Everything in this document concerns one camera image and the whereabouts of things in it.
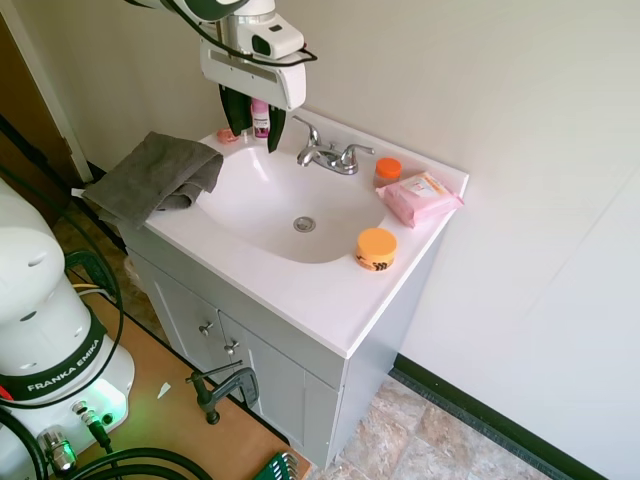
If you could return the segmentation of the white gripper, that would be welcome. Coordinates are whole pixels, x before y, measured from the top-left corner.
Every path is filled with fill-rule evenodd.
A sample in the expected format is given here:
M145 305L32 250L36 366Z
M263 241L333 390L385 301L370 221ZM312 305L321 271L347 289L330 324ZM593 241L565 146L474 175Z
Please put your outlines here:
M267 148L269 153L275 152L284 132L287 111L301 107L306 101L305 65L258 66L232 59L202 39L200 66L205 78L220 85L221 104L234 135L241 135L252 126L252 98L269 104Z

